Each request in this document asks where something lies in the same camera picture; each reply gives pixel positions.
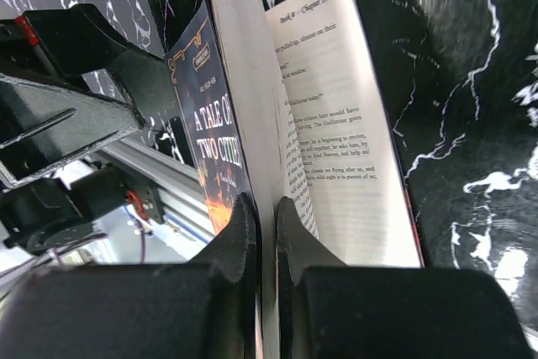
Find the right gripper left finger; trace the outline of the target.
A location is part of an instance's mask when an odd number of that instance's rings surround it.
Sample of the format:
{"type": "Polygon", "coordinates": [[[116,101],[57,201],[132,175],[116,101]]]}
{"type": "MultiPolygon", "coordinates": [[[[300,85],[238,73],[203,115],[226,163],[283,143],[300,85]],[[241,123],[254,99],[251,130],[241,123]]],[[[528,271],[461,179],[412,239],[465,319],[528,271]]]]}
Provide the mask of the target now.
{"type": "Polygon", "coordinates": [[[181,264],[47,267],[9,296],[4,358],[253,358],[256,221],[248,197],[181,264]]]}

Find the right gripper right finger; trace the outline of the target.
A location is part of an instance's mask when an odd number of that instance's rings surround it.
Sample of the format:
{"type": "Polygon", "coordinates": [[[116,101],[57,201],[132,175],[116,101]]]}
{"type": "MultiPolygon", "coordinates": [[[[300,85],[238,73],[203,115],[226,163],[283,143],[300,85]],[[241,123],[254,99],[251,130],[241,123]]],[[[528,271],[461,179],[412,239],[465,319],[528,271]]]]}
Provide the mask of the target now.
{"type": "Polygon", "coordinates": [[[488,275],[353,267],[277,211],[283,358],[530,358],[517,314],[488,275]]]}

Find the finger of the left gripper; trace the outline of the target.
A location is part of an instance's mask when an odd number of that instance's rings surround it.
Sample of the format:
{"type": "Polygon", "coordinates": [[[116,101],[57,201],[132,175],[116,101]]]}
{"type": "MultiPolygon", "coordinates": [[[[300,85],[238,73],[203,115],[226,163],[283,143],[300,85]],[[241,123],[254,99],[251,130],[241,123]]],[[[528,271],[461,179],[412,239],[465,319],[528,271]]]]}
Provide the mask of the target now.
{"type": "Polygon", "coordinates": [[[127,41],[94,5],[28,10],[23,17],[61,76],[104,70],[145,119],[180,115],[163,59],[127,41]]]}
{"type": "Polygon", "coordinates": [[[45,77],[1,74],[1,183],[22,187],[144,126],[131,105],[45,77]]]}

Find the dark tale of two cities book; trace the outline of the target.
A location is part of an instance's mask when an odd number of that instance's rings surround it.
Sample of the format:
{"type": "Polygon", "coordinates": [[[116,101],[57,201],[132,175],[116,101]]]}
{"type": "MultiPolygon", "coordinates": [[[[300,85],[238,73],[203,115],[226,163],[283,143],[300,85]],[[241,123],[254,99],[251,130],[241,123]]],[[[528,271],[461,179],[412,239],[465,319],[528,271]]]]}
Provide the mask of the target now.
{"type": "Polygon", "coordinates": [[[422,266],[356,0],[202,0],[166,62],[214,229],[252,200],[264,357],[299,355],[280,221],[332,263],[422,266]]]}

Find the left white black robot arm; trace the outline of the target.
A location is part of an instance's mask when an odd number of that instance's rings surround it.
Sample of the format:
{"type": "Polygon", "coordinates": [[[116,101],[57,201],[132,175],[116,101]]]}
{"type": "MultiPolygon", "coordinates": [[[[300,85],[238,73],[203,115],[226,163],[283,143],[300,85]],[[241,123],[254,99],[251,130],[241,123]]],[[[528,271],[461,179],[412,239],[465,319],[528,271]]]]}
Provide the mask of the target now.
{"type": "Polygon", "coordinates": [[[161,222],[157,186],[108,164],[67,186],[56,173],[131,137],[190,162],[166,63],[123,37],[90,3],[1,22],[1,222],[4,245],[33,256],[92,233],[129,204],[161,222]]]}

